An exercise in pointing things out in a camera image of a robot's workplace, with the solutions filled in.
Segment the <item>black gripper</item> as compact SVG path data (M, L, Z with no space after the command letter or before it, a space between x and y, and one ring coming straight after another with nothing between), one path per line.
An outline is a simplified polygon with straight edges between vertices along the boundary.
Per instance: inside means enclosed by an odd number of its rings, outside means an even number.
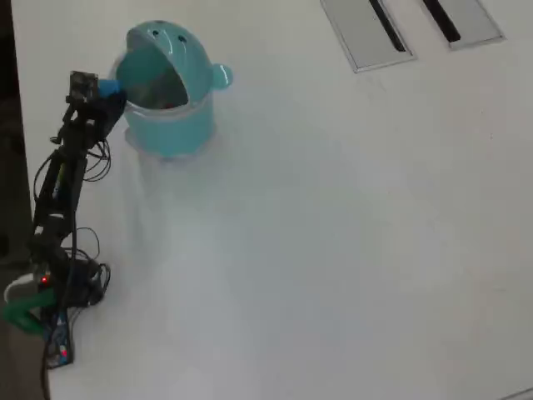
M68 105L63 116L62 145L94 146L103 142L122 117L127 105L125 91L84 102L66 97Z

